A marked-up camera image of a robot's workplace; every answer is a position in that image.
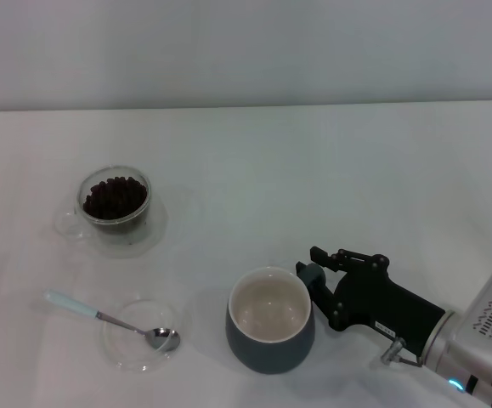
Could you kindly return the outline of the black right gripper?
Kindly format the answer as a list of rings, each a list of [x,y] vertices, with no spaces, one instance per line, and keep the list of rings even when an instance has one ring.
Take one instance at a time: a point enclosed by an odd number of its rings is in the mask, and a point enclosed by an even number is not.
[[[445,310],[392,282],[387,257],[345,249],[329,254],[317,246],[309,254],[312,263],[296,264],[297,277],[331,329],[368,326],[392,340],[403,338],[412,354],[422,353]],[[334,293],[326,286],[322,267],[345,273]]]

